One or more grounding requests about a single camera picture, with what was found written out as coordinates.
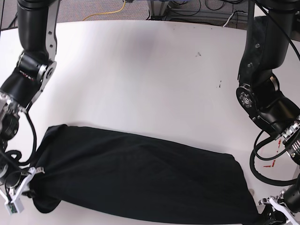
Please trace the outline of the black robot arm image left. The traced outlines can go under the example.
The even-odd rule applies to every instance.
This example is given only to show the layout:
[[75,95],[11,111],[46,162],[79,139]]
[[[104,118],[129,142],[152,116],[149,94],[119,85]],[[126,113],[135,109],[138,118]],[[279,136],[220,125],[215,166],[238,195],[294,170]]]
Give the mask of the black robot arm image left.
[[[22,194],[30,193],[30,182],[43,168],[31,167],[37,150],[37,134],[29,116],[33,103],[44,91],[57,62],[56,24],[60,8],[58,0],[19,0],[18,32],[23,51],[12,74],[0,87],[0,195],[10,214],[20,213]],[[20,113],[24,113],[33,135],[29,158],[21,161],[19,150],[7,151],[8,141],[19,129]]]

